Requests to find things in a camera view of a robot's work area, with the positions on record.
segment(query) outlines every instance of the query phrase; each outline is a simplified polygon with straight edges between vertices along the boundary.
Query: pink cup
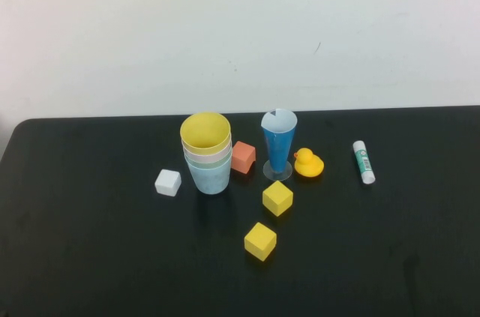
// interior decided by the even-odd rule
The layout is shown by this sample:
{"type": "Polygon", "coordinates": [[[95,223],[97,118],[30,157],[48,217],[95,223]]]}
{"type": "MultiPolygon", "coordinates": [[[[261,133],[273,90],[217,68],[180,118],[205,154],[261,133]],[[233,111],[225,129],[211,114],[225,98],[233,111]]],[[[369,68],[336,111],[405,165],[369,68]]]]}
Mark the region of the pink cup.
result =
{"type": "Polygon", "coordinates": [[[185,148],[183,141],[181,141],[181,144],[183,145],[183,152],[185,153],[185,156],[198,163],[215,163],[220,161],[222,158],[228,155],[230,149],[232,148],[232,140],[230,140],[228,145],[226,145],[223,150],[217,152],[216,154],[193,154],[185,148]]]}

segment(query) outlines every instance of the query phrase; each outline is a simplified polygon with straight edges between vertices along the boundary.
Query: yellow cup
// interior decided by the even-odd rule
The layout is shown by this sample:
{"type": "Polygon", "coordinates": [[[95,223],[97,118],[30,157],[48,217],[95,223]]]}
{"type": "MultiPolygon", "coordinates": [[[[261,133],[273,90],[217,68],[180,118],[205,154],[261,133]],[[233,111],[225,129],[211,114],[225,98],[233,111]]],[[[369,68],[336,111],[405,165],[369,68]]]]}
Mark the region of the yellow cup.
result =
{"type": "Polygon", "coordinates": [[[193,154],[216,154],[231,140],[230,123],[220,113],[196,113],[183,121],[180,137],[184,147],[193,154]]]}

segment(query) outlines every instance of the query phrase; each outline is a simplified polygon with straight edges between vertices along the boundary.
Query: plastic cup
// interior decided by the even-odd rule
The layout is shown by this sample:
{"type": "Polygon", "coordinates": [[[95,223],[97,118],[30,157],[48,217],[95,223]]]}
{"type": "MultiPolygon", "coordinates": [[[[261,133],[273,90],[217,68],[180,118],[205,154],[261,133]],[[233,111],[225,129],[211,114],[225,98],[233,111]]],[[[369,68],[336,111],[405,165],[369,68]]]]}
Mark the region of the plastic cup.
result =
{"type": "Polygon", "coordinates": [[[228,155],[230,149],[232,148],[232,139],[230,139],[229,144],[226,145],[222,151],[217,152],[216,154],[192,154],[189,150],[183,147],[183,152],[190,160],[197,163],[215,163],[222,160],[225,156],[228,155]]]}
{"type": "Polygon", "coordinates": [[[270,180],[283,181],[292,174],[292,165],[287,158],[296,125],[297,116],[288,109],[274,109],[262,118],[269,155],[263,166],[263,174],[270,180]]]}
{"type": "Polygon", "coordinates": [[[215,195],[227,188],[230,179],[232,155],[229,156],[223,165],[215,167],[214,169],[199,169],[191,165],[186,157],[185,160],[192,174],[193,182],[195,182],[195,186],[200,192],[207,195],[215,195]]]}
{"type": "Polygon", "coordinates": [[[197,167],[198,169],[216,169],[219,166],[222,166],[226,161],[232,158],[232,148],[230,147],[230,150],[227,152],[227,154],[219,161],[213,162],[213,163],[199,163],[193,161],[191,158],[185,154],[185,159],[189,164],[191,164],[193,167],[197,167]]]}
{"type": "Polygon", "coordinates": [[[192,154],[216,154],[230,143],[230,123],[216,112],[196,113],[183,121],[180,137],[192,154]]]}

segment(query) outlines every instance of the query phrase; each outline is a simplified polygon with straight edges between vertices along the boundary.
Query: stacked cups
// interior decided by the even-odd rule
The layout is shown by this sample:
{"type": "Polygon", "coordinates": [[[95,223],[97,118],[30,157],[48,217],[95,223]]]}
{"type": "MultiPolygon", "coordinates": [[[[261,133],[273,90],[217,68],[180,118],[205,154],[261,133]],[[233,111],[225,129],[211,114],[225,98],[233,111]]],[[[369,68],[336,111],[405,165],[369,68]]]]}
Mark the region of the stacked cups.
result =
{"type": "Polygon", "coordinates": [[[228,120],[215,112],[197,113],[181,124],[180,137],[196,188],[208,195],[225,190],[232,165],[228,120]]]}

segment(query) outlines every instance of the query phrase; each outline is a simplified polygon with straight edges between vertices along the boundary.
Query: white cube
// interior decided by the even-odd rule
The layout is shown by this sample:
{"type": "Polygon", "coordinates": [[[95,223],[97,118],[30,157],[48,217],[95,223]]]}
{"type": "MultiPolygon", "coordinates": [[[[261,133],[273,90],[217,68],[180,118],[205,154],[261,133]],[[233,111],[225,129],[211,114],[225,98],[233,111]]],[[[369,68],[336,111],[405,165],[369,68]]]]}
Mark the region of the white cube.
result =
{"type": "Polygon", "coordinates": [[[177,171],[162,169],[155,181],[155,189],[158,193],[174,197],[182,184],[182,178],[177,171]]]}

